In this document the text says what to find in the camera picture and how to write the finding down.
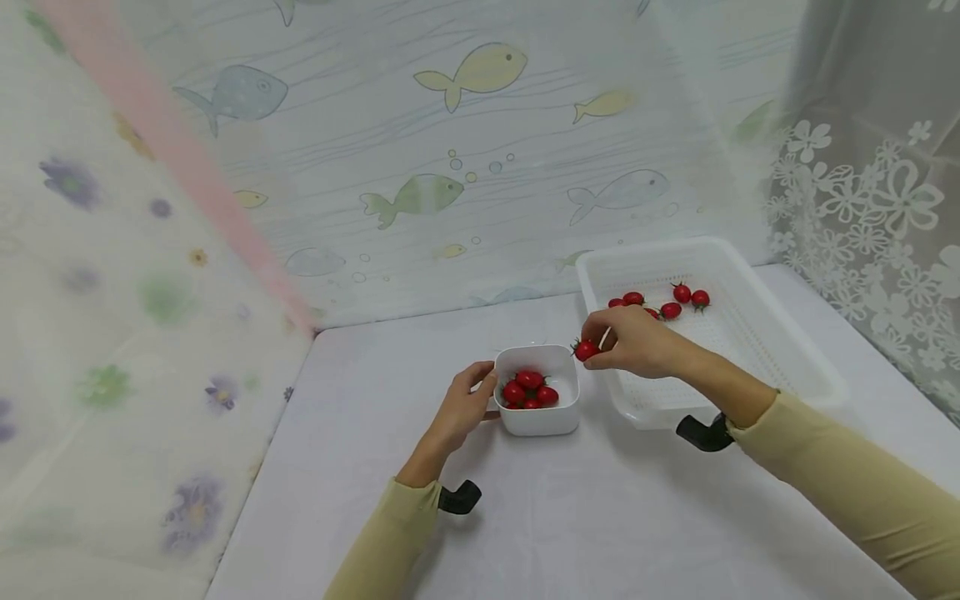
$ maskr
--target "white tablecloth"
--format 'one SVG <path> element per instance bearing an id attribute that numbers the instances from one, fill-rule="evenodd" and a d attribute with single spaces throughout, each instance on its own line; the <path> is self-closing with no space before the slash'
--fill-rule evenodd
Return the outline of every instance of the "white tablecloth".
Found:
<path id="1" fill-rule="evenodd" d="M 846 377 L 868 435 L 960 494 L 960 431 L 791 272 L 758 272 Z M 322 334 L 208 600 L 320 598 L 450 377 L 492 359 L 497 336 L 568 343 L 584 315 L 570 295 Z M 492 423 L 451 458 L 446 485 L 472 479 L 483 498 L 441 516 L 411 596 L 908 597 L 738 448 L 636 431 L 581 376 L 573 434 L 515 438 Z"/>

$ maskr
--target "white lace curtain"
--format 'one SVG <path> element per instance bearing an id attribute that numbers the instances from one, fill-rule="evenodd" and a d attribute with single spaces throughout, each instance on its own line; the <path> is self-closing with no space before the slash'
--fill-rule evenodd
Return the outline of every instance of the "white lace curtain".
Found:
<path id="1" fill-rule="evenodd" d="M 958 0 L 812 0 L 771 243 L 960 427 Z"/>

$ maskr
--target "beige sleeve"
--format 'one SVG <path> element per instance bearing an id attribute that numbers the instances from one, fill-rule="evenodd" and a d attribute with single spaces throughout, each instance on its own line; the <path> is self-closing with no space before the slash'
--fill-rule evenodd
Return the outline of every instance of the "beige sleeve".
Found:
<path id="1" fill-rule="evenodd" d="M 347 552 L 324 600 L 398 597 L 433 532 L 440 490 L 436 481 L 414 489 L 392 479 Z"/>
<path id="2" fill-rule="evenodd" d="M 793 396 L 731 435 L 920 600 L 960 600 L 960 500 Z"/>

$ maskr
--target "white plastic basket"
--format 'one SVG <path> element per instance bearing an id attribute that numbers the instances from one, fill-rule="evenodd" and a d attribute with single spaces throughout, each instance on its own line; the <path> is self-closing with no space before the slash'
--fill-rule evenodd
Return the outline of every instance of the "white plastic basket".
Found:
<path id="1" fill-rule="evenodd" d="M 648 306 L 673 301 L 671 283 L 705 289 L 710 306 L 684 306 L 668 324 L 704 348 L 726 356 L 768 385 L 791 392 L 818 410 L 842 412 L 846 383 L 728 242 L 694 237 L 589 252 L 577 274 L 590 312 L 630 291 Z M 678 379 L 642 379 L 604 372 L 616 409 L 639 429 L 673 428 L 686 415 L 709 424 L 717 410 Z"/>

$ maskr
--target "black handle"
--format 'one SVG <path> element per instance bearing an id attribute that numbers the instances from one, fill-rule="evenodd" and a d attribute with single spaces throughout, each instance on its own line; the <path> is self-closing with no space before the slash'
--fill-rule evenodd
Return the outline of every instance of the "black handle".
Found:
<path id="1" fill-rule="evenodd" d="M 466 515 L 480 501 L 481 495 L 480 488 L 467 479 L 456 492 L 447 488 L 440 490 L 440 510 L 452 515 Z"/>
<path id="2" fill-rule="evenodd" d="M 710 427 L 687 415 L 677 425 L 677 435 L 702 452 L 719 452 L 733 444 L 733 438 L 727 431 L 727 416 L 723 413 L 713 419 Z"/>

